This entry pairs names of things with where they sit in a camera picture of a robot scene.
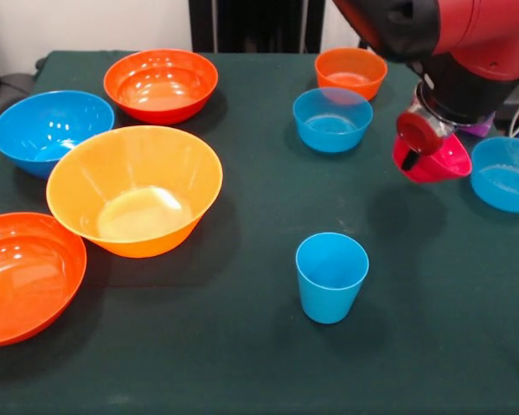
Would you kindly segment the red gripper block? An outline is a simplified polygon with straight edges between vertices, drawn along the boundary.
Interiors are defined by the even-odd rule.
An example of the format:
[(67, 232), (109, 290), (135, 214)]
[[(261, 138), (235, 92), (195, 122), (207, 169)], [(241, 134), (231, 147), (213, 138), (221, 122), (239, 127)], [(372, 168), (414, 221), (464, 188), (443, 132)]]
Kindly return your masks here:
[(444, 126), (432, 115), (403, 112), (396, 120), (397, 132), (410, 149), (407, 150), (400, 168), (411, 170), (422, 156), (430, 156), (444, 142)]

